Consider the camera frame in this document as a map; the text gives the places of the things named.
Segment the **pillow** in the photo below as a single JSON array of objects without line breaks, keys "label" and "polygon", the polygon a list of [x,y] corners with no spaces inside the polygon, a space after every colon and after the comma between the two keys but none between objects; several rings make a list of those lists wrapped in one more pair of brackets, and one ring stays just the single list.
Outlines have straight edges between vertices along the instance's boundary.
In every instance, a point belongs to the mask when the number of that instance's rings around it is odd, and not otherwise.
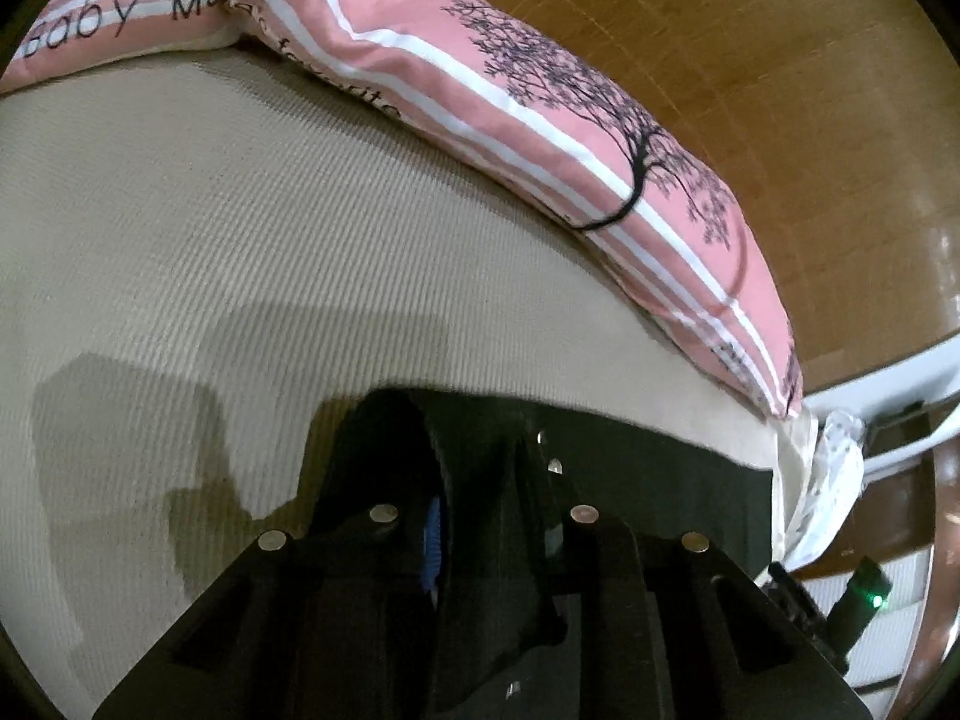
[{"label": "pillow", "polygon": [[790,323],[727,185],[611,79],[486,1],[51,0],[0,93],[245,33],[579,232],[696,365],[767,413],[798,412]]}]

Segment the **metal screw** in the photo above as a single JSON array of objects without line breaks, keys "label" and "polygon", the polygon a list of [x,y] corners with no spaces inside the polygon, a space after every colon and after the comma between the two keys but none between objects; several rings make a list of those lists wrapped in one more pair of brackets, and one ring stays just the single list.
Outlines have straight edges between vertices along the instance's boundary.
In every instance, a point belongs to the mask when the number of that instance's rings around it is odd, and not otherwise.
[{"label": "metal screw", "polygon": [[393,522],[399,516],[397,507],[390,503],[379,503],[370,509],[370,519],[381,525]]},{"label": "metal screw", "polygon": [[710,539],[696,531],[684,533],[680,543],[683,544],[683,549],[688,552],[707,552],[710,547]]},{"label": "metal screw", "polygon": [[260,538],[256,540],[256,545],[264,552],[277,552],[282,549],[287,542],[287,535],[283,531],[267,531],[261,533]]},{"label": "metal screw", "polygon": [[581,525],[592,525],[600,519],[600,512],[597,512],[594,507],[582,503],[570,509],[570,517],[573,518],[574,522],[579,522]]}]

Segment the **tree print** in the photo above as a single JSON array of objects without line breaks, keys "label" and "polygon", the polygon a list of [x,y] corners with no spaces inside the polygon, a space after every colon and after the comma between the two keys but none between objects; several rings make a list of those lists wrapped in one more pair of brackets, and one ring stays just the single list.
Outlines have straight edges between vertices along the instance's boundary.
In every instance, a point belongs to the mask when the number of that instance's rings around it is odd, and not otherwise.
[{"label": "tree print", "polygon": [[730,248],[728,206],[736,202],[713,170],[686,151],[636,100],[597,69],[544,33],[482,0],[455,0],[443,10],[477,34],[474,46],[486,56],[484,72],[502,79],[521,105],[565,108],[603,129],[631,168],[632,191],[620,208],[575,229],[589,232],[630,214],[647,182],[688,198],[690,220],[704,226],[704,242]]},{"label": "tree print", "polygon": [[743,391],[746,392],[752,401],[758,404],[767,402],[767,397],[763,394],[762,389],[760,389],[760,385],[757,384],[757,381],[755,381],[754,377],[750,374],[747,358],[740,349],[736,348],[729,341],[719,341],[710,347],[710,351],[722,362],[723,367],[731,372],[733,378],[736,378],[742,386]]},{"label": "tree print", "polygon": [[797,386],[800,384],[800,361],[797,359],[797,346],[793,340],[793,325],[789,319],[786,320],[786,331],[789,334],[790,341],[781,389],[786,397],[787,405],[790,405],[794,395],[797,394]]}]

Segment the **wooden floor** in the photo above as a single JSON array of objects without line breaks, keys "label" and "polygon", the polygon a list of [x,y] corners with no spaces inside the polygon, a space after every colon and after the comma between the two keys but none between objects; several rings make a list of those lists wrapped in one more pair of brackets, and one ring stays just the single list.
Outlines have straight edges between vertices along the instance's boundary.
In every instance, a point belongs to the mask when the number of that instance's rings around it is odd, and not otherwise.
[{"label": "wooden floor", "polygon": [[960,330],[960,69],[914,0],[490,0],[733,187],[808,391]]}]

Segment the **blue component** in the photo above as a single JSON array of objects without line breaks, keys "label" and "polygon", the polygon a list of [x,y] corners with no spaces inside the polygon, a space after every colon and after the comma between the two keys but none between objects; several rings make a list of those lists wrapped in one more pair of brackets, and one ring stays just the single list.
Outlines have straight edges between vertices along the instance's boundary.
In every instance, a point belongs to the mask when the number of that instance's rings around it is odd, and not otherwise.
[{"label": "blue component", "polygon": [[421,587],[424,592],[437,589],[440,563],[443,561],[443,544],[440,543],[440,498],[430,502],[424,526],[424,565],[421,567]]}]

